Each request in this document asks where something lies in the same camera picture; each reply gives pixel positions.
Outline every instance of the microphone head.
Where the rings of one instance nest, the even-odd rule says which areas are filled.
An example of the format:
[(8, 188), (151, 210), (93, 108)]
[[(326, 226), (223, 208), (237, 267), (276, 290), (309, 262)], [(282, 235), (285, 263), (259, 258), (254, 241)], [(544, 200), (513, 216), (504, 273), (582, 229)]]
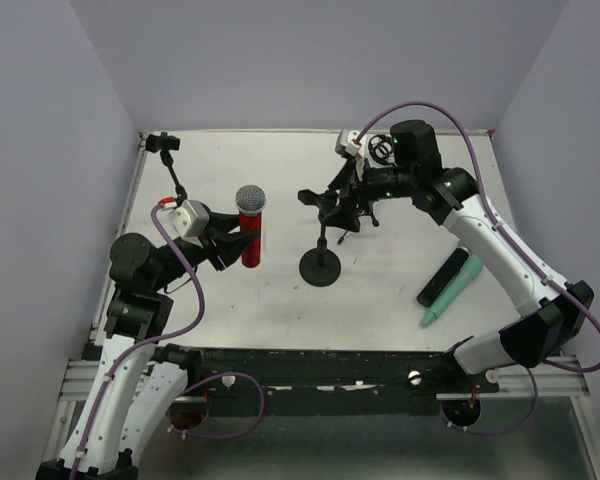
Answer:
[(236, 192), (236, 207), (246, 216), (254, 217), (264, 210), (267, 197), (257, 185), (245, 185)]

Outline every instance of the round red device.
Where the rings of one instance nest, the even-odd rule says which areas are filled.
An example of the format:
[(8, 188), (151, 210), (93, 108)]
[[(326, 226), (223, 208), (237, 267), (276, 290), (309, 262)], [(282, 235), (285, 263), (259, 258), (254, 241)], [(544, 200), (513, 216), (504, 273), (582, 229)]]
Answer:
[[(267, 204), (264, 191), (256, 185), (245, 185), (236, 192), (236, 207), (240, 212), (240, 231), (262, 231), (262, 210)], [(254, 268), (260, 264), (260, 237), (242, 254), (242, 264)]]

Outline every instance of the gray wall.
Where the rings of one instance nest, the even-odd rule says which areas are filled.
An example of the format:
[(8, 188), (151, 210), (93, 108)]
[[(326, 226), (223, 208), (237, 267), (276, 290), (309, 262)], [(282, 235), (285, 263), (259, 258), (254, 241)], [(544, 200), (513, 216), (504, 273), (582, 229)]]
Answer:
[(31, 479), (137, 149), (65, 0), (0, 0), (0, 480)]
[[(600, 318), (600, 0), (572, 0), (495, 135), (523, 235), (554, 267), (591, 283)], [(574, 341), (600, 359), (591, 327)], [(588, 375), (600, 426), (600, 372)]]
[(566, 0), (72, 4), (142, 129), (342, 128), (416, 98), (493, 128)]

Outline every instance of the red microphone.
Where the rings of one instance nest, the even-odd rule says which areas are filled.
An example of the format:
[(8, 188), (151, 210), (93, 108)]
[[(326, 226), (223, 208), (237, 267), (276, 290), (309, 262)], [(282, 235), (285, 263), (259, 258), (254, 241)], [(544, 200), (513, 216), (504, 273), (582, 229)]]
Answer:
[[(240, 212), (240, 231), (262, 231), (262, 210), (267, 204), (264, 191), (256, 185), (245, 185), (236, 192), (236, 207)], [(242, 264), (247, 268), (254, 268), (260, 264), (260, 238), (242, 254)]]

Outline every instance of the red microphone handle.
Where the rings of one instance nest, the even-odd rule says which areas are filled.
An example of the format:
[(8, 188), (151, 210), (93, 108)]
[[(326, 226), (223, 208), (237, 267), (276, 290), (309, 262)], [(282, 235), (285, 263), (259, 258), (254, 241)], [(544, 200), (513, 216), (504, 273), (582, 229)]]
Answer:
[[(239, 218), (241, 232), (248, 230), (262, 231), (262, 213), (258, 213), (253, 217), (241, 213)], [(256, 238), (242, 254), (242, 264), (247, 268), (254, 268), (260, 264), (260, 237)]]

